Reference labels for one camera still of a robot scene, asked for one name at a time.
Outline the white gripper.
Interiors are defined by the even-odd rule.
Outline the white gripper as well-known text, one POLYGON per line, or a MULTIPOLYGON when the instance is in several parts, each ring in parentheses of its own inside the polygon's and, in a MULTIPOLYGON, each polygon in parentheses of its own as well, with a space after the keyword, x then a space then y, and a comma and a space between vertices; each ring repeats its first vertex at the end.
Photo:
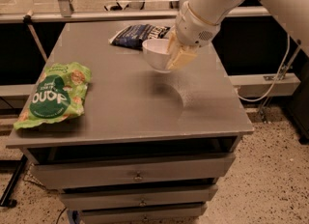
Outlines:
POLYGON ((219 24, 203 20, 192 11, 189 2, 185 1, 176 17, 176 32, 171 31, 169 34, 167 53, 171 55, 166 69, 178 70, 197 57, 196 47, 177 47, 178 40, 184 45, 205 46, 212 41, 219 30, 219 24))

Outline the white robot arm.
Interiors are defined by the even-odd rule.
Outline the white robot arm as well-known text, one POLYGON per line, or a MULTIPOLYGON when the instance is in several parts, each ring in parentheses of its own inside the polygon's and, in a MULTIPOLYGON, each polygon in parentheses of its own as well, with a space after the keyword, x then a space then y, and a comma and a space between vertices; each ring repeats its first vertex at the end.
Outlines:
MULTIPOLYGON (((176 17, 167 51, 166 69, 175 70, 196 58, 197 50, 210 43, 227 14, 244 0, 187 0, 176 17)), ((259 0, 309 54, 309 0, 259 0)))

